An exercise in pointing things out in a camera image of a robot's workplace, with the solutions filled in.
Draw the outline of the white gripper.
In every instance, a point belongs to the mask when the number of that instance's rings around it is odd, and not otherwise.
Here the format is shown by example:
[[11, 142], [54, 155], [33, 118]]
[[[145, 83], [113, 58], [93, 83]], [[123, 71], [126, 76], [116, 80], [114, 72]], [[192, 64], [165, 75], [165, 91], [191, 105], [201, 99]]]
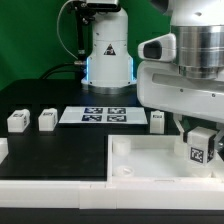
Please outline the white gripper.
[[[144, 107], [168, 111], [187, 142], [182, 116], [224, 123], [224, 80], [187, 79], [171, 63], [143, 61], [137, 70], [137, 97]], [[214, 138], [214, 149], [224, 148], [224, 129]]]

